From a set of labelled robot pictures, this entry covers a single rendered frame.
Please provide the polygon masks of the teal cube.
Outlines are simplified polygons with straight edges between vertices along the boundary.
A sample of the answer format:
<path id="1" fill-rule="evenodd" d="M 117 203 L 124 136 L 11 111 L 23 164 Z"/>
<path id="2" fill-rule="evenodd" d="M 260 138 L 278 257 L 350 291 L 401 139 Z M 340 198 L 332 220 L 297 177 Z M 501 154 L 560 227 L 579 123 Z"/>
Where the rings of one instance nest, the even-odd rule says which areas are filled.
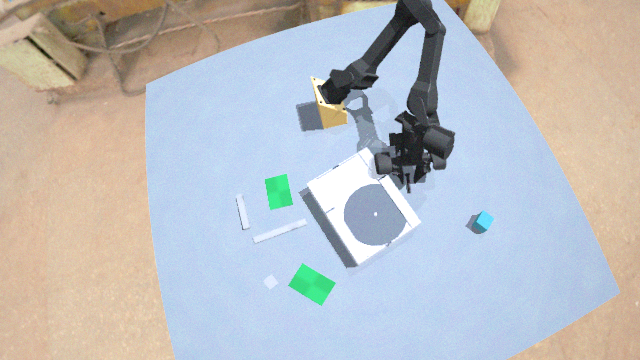
<path id="1" fill-rule="evenodd" d="M 488 230 L 494 218 L 484 210 L 477 216 L 476 220 L 472 224 L 478 231 L 484 233 Z"/>

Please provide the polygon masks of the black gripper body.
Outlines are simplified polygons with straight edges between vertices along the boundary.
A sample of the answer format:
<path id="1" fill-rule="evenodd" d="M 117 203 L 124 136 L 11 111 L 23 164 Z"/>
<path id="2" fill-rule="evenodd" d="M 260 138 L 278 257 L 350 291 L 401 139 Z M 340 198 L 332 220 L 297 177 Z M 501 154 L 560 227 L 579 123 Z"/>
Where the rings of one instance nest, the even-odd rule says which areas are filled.
<path id="1" fill-rule="evenodd" d="M 430 154 L 430 155 L 429 155 Z M 430 152 L 425 153 L 423 146 L 420 147 L 412 147 L 407 146 L 402 141 L 401 136 L 401 148 L 400 148 L 400 156 L 396 156 L 396 158 L 390 158 L 389 152 L 385 153 L 375 153 L 374 155 L 376 173 L 378 175 L 389 174 L 392 171 L 398 172 L 401 171 L 402 166 L 421 166 L 421 168 L 430 168 L 430 164 L 432 162 L 432 168 L 435 171 L 445 170 L 447 167 L 447 162 L 444 159 L 437 157 L 436 155 L 431 154 Z"/>

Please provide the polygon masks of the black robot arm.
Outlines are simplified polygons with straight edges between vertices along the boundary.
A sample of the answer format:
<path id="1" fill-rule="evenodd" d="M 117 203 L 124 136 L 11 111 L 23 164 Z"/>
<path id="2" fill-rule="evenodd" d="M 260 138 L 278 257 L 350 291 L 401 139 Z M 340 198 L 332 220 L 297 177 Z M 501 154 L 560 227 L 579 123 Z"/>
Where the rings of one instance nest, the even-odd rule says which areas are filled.
<path id="1" fill-rule="evenodd" d="M 420 147 L 446 160 L 453 151 L 455 132 L 440 126 L 437 114 L 437 77 L 446 28 L 433 10 L 431 0 L 398 0 L 395 15 L 369 46 L 363 57 L 345 70 L 331 69 L 330 78 L 317 85 L 326 104 L 341 104 L 354 90 L 372 88 L 379 76 L 377 67 L 402 38 L 408 28 L 420 22 L 425 31 L 420 68 L 416 82 L 407 97 L 407 108 L 394 120 L 402 124 L 402 133 L 389 133 L 390 146 L 396 155 L 402 141 L 407 146 Z M 427 118 L 428 117 L 428 118 Z"/>

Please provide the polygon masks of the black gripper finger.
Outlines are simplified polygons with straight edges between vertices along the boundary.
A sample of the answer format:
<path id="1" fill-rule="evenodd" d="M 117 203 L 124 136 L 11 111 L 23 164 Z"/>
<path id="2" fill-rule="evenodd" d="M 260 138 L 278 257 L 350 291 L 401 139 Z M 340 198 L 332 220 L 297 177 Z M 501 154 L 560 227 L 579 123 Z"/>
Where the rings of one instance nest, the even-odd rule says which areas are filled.
<path id="1" fill-rule="evenodd" d="M 403 170 L 402 170 L 402 168 L 401 168 L 401 171 L 398 171 L 398 172 L 393 172 L 392 171 L 392 175 L 397 175 L 398 178 L 400 179 L 401 183 L 403 184 Z"/>
<path id="2" fill-rule="evenodd" d="M 431 172 L 431 167 L 430 168 L 421 168 L 421 166 L 416 166 L 415 169 L 415 173 L 414 173 L 414 183 L 417 183 L 419 181 L 419 179 L 421 177 L 423 177 L 427 172 Z"/>

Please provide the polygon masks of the grey rectangular bar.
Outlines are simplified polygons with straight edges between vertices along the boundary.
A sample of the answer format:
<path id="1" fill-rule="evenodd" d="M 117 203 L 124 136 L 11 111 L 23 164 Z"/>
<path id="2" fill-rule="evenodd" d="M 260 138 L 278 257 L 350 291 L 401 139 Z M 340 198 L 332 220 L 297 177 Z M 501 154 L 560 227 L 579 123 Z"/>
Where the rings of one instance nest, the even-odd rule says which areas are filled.
<path id="1" fill-rule="evenodd" d="M 241 220 L 243 223 L 243 228 L 245 230 L 251 228 L 250 224 L 249 224 L 249 219 L 248 219 L 248 215 L 247 215 L 247 210 L 246 210 L 246 206 L 245 206 L 245 201 L 243 198 L 243 195 L 236 195 L 237 196 L 237 201 L 238 201 L 238 206 L 239 206 L 239 210 L 240 210 L 240 215 L 241 215 Z"/>

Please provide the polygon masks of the grey round disc with small hole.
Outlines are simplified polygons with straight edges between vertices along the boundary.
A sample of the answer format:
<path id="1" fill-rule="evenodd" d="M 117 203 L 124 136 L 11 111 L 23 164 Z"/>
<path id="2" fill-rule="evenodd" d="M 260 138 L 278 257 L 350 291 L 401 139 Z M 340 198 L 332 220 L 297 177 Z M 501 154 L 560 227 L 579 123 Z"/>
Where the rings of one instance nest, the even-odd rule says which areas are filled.
<path id="1" fill-rule="evenodd" d="M 397 239 L 406 225 L 398 208 L 381 184 L 368 184 L 349 197 L 344 221 L 358 242 L 383 246 Z"/>

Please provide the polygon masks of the white flat bar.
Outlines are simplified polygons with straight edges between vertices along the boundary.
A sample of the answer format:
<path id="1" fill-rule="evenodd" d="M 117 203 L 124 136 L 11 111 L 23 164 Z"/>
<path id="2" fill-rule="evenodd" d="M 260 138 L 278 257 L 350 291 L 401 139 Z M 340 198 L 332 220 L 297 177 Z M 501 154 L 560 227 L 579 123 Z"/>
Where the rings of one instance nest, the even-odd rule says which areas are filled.
<path id="1" fill-rule="evenodd" d="M 287 232 L 289 232 L 289 231 L 291 231 L 293 229 L 299 228 L 301 226 L 306 226 L 306 225 L 307 225 L 306 219 L 302 219 L 302 220 L 297 221 L 295 223 L 292 222 L 290 224 L 287 224 L 287 225 L 285 225 L 283 227 L 280 227 L 278 229 L 275 229 L 273 231 L 267 232 L 265 234 L 258 235 L 256 237 L 253 237 L 253 240 L 254 240 L 254 243 L 257 244 L 257 243 L 265 241 L 265 240 L 267 240 L 269 238 L 277 237 L 277 236 L 282 235 L 284 233 L 287 233 Z"/>

